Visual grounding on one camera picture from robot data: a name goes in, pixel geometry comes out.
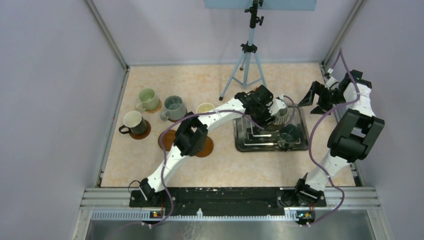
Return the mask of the grey ribbed mug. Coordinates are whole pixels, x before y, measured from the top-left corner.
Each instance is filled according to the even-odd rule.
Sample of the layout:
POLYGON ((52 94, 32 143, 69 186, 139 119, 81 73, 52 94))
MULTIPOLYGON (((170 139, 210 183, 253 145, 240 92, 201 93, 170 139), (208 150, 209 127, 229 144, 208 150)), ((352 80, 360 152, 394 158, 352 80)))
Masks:
POLYGON ((275 115, 276 121, 272 124, 268 125, 264 130, 269 132, 278 131, 280 128, 282 128, 285 123, 288 122, 290 119, 289 110, 287 108, 280 109, 278 113, 275 115))

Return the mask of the steel tray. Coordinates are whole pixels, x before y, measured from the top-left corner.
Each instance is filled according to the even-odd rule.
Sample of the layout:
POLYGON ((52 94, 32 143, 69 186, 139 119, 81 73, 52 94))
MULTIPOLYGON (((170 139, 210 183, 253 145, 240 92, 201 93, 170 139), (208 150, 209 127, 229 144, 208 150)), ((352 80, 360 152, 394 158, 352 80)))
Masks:
MULTIPOLYGON (((284 126, 293 124, 300 131, 300 141, 292 151, 306 151, 309 148, 309 133, 303 111, 298 106, 288 106, 289 120, 284 126)), ((237 118, 233 123, 235 147, 240 152, 283 152, 276 146, 279 130, 266 131, 256 127, 246 118, 237 118)))

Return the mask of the cream mug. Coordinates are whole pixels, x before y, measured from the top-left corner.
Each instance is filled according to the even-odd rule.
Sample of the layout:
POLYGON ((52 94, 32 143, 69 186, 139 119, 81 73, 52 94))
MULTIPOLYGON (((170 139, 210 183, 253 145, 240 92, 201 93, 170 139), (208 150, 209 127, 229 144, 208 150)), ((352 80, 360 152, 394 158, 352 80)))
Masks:
POLYGON ((202 114, 202 113, 215 113, 215 106, 212 103, 209 102, 204 102, 201 103, 197 109, 196 109, 196 113, 197 114, 202 114))

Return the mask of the blue-grey mug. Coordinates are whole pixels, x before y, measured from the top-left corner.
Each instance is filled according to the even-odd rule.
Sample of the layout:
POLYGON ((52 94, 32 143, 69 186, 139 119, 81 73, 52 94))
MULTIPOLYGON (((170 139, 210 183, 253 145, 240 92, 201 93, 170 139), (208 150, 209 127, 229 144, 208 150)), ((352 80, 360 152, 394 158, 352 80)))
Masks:
POLYGON ((183 99, 178 95, 172 95, 164 101, 164 111, 160 114, 162 121, 176 122, 187 114, 187 107, 183 99))

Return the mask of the light green mug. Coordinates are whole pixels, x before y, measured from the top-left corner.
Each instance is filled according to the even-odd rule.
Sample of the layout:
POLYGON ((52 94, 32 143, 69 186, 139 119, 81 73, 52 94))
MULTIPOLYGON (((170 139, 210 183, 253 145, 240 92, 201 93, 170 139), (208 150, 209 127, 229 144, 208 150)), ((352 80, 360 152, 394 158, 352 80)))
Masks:
POLYGON ((135 105, 137 111, 154 110, 159 104, 159 97, 152 88, 145 88, 138 94, 138 103, 135 105))

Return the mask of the white faceted mug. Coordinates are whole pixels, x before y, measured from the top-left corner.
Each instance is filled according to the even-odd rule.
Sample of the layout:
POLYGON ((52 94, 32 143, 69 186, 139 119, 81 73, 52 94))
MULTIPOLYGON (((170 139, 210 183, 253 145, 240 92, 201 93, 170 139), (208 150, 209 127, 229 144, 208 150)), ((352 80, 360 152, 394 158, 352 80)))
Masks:
POLYGON ((118 128, 118 131, 121 134, 136 134, 142 135, 148 129, 146 120, 143 118, 143 115, 136 111, 130 111, 126 113, 123 117, 123 125, 118 128))

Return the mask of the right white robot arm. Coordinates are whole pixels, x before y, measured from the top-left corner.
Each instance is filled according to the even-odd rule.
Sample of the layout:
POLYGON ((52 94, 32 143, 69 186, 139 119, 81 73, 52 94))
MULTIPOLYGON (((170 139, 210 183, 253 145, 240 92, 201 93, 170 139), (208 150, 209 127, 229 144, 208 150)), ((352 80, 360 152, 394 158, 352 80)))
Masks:
POLYGON ((342 81, 337 81, 327 72, 327 82, 314 81, 298 104, 310 106, 318 95, 317 106, 311 114, 324 115, 337 106, 346 108, 330 134, 328 152, 319 166, 297 181, 293 200, 299 206, 320 201, 329 178, 356 160, 365 159, 385 126, 385 121, 376 117, 371 107, 372 83, 362 76, 363 72, 354 69, 346 73, 342 81))

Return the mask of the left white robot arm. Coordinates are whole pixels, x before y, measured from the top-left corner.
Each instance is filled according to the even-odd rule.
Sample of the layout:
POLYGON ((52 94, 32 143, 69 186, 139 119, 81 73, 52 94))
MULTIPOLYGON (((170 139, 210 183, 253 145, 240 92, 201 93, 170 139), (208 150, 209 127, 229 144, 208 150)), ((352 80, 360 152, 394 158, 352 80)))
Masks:
POLYGON ((160 193, 165 189, 166 179, 188 157, 193 157, 205 147, 208 133, 217 127, 241 117, 260 129, 265 129, 277 120, 280 110, 287 105, 283 96, 274 95, 260 85, 249 92, 239 92, 226 103, 204 113, 189 112, 176 122, 178 128, 169 151, 163 154, 161 165, 140 185, 141 200, 149 207, 160 202, 160 193))

